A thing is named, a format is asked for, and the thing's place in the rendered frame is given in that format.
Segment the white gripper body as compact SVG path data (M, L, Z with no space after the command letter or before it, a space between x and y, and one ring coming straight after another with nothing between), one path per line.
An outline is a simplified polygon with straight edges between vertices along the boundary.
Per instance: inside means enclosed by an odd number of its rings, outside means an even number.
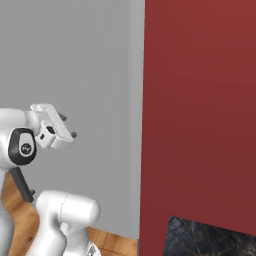
M63 149L74 143L74 138L53 105L33 104L31 110L39 125L35 139L42 148Z

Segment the red cabinet panel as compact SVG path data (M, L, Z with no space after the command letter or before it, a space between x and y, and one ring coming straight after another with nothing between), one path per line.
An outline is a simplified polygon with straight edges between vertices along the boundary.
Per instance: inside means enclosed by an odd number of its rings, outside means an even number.
M170 216L256 236L256 0L145 0L140 256Z

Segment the grey fridge door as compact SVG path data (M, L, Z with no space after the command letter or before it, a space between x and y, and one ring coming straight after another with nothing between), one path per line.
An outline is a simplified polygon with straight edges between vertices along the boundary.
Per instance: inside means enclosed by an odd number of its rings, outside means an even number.
M0 0L0 107L50 103L75 143L39 149L36 192L99 202L96 228L139 236L145 0Z

